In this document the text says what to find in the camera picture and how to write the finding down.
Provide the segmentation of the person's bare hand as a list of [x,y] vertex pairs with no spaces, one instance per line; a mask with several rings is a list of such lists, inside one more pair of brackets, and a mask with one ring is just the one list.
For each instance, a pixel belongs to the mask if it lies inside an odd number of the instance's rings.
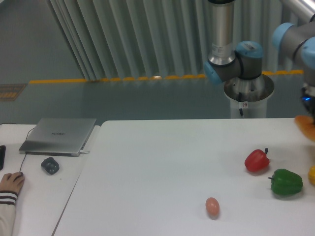
[[0,181],[0,190],[3,192],[12,192],[19,195],[25,181],[25,177],[17,178],[20,172],[7,173]]

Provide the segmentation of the white striped sleeve forearm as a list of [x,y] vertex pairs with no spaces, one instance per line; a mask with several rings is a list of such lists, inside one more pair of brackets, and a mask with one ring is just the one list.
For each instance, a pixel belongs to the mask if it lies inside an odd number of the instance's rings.
[[18,194],[12,191],[0,192],[0,235],[11,236],[16,217]]

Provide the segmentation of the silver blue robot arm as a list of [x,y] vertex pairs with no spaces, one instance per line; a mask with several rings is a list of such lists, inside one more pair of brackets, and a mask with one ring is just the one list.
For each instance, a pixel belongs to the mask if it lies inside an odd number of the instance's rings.
[[[273,81],[262,74],[263,49],[254,41],[233,39],[234,1],[212,0],[212,51],[204,63],[204,72],[214,84],[224,84],[230,101],[231,118],[265,118],[267,100],[272,96]],[[304,71],[301,102],[311,117],[315,116],[315,2],[283,0],[282,4],[305,21],[302,26],[283,23],[273,35],[272,43]]]

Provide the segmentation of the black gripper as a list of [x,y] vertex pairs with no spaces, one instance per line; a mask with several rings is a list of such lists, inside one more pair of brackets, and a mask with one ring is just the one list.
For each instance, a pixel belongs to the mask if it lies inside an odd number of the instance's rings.
[[315,123],[315,88],[310,86],[304,86],[301,88],[301,102],[306,109],[307,113],[313,119]]

